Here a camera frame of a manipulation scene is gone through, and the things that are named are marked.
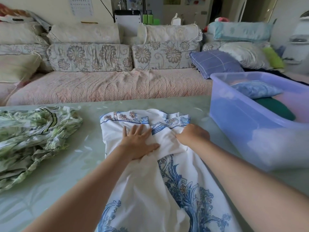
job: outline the green floral fabric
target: green floral fabric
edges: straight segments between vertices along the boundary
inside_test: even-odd
[[[0,111],[0,192],[23,181],[44,159],[65,149],[82,124],[69,107]]]

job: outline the floral sofa cushion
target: floral sofa cushion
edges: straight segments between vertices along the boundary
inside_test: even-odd
[[[131,71],[130,46],[106,43],[56,43],[48,50],[52,68],[62,72]]]
[[[20,54],[34,54],[38,53],[42,62],[38,68],[39,72],[51,72],[53,71],[50,65],[48,55],[46,53],[49,45],[41,44],[21,44],[21,45],[0,45],[0,55],[20,55]]]
[[[199,42],[167,41],[133,45],[134,67],[142,70],[194,67],[190,52],[200,51]]]

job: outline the green cloth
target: green cloth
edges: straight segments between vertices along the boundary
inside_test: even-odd
[[[271,47],[263,48],[263,52],[269,61],[269,64],[274,69],[284,68],[284,62]]]
[[[44,159],[65,149],[82,124],[69,107],[0,111],[0,192],[20,183]]]
[[[258,98],[253,100],[282,118],[290,121],[296,119],[296,116],[286,107],[286,105],[274,98]]]

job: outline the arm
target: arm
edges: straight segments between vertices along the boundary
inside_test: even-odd
[[[146,145],[151,128],[142,133],[143,125],[132,127],[110,155],[89,175],[80,180],[23,232],[93,232],[106,203],[126,166],[159,147]]]
[[[176,137],[207,164],[255,232],[308,231],[306,195],[213,144],[199,126],[187,125]]]

